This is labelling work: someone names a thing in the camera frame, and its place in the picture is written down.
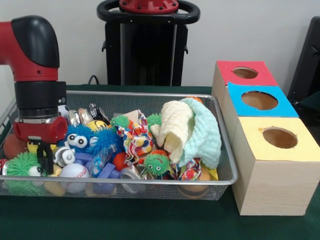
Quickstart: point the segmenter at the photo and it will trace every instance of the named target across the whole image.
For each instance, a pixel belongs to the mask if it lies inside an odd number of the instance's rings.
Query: orange ball
[[[5,156],[10,160],[17,155],[27,151],[27,143],[19,140],[16,135],[10,134],[6,137],[3,144]]]
[[[119,152],[117,155],[114,156],[113,158],[113,164],[115,165],[115,170],[121,171],[122,169],[128,167],[128,165],[125,163],[126,159],[126,153]]]

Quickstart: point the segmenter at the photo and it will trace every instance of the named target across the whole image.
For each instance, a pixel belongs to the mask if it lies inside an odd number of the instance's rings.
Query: wire basket
[[[188,94],[128,93],[98,91],[68,91],[67,106],[70,109],[87,108],[90,103],[102,107],[108,117],[140,109],[145,116],[160,113],[163,104],[179,101]],[[181,181],[158,179],[101,179],[66,177],[18,177],[0,175],[0,195],[78,197],[78,198],[134,198],[134,199],[199,199],[218,200],[226,188],[237,178],[237,168],[228,140],[225,124],[217,100],[209,95],[194,95],[216,117],[222,140],[221,157],[217,174],[219,180]],[[3,143],[12,133],[17,117],[13,100],[0,118],[0,158],[5,158]],[[71,186],[75,191],[65,191],[61,186]]]

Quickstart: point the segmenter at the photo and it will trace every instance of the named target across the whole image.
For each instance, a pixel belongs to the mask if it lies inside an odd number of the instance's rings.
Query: stacked wooden boxes
[[[320,147],[264,62],[218,61],[218,99],[239,178],[241,215],[304,215],[320,180]]]

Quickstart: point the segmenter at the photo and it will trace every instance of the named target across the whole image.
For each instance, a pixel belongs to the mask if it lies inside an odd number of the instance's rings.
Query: green table
[[[210,94],[210,87],[68,86],[69,90]],[[320,188],[305,216],[239,216],[219,201],[0,196],[0,240],[319,239]]]

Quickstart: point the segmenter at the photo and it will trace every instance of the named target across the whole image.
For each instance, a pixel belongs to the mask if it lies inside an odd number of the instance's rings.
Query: white ball
[[[85,166],[78,163],[71,163],[62,168],[60,177],[62,178],[88,178],[89,172]],[[61,187],[68,193],[76,194],[85,190],[86,182],[60,182]]]
[[[58,106],[58,112],[65,119],[67,119],[68,116],[69,116],[69,108],[67,107],[67,105],[59,105]]]

